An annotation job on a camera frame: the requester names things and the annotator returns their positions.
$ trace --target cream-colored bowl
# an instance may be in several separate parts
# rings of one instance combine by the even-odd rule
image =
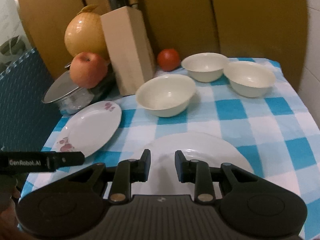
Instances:
[[[196,84],[188,76],[167,74],[144,83],[136,93],[139,105],[150,114],[170,117],[185,110],[196,93]]]
[[[200,82],[212,82],[223,74],[223,68],[229,59],[218,53],[199,53],[186,57],[181,66],[188,70],[188,75]]]
[[[250,61],[230,62],[223,73],[238,94],[249,98],[265,95],[276,81],[271,70]]]

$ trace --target table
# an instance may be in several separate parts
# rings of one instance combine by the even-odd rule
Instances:
[[[279,63],[262,58],[233,58],[265,65],[276,75],[265,98],[244,98],[222,76],[211,83],[196,82],[197,93],[181,114],[151,116],[135,95],[109,98],[122,108],[119,128],[111,140],[89,156],[83,166],[60,168],[56,173],[29,174],[22,195],[96,162],[116,166],[155,138],[173,133],[200,131],[220,137],[249,161],[254,173],[298,195],[306,202],[308,217],[300,234],[312,239],[320,234],[320,131],[308,109],[283,77]],[[187,74],[179,68],[172,73]],[[70,117],[63,116],[43,147],[50,151]]]

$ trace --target black robot gripper base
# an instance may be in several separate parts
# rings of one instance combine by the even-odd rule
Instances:
[[[209,167],[175,153],[179,181],[195,184],[190,195],[133,195],[145,182],[151,153],[116,167],[97,163],[21,199],[17,216],[37,239],[298,240],[307,207],[294,193],[231,163]],[[219,182],[222,199],[212,182]],[[112,182],[108,199],[102,196]]]

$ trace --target white plate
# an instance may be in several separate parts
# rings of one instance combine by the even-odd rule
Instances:
[[[76,113],[61,130],[52,151],[81,151],[85,157],[104,146],[117,130],[121,108],[111,101],[100,101]]]
[[[205,161],[210,167],[220,167],[221,163],[232,163],[253,173],[249,162],[230,143],[200,132],[177,133],[161,137],[143,149],[151,151],[151,167],[147,182],[132,184],[132,194],[194,196],[194,184],[181,183],[174,165],[174,153],[181,150],[187,160]],[[131,158],[139,159],[143,152],[139,149]],[[221,197],[219,186],[214,183],[217,198]]]

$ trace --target blue woven basket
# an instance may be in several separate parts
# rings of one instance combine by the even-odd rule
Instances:
[[[61,118],[41,99],[53,83],[38,51],[32,49],[0,74],[0,148],[40,151]]]

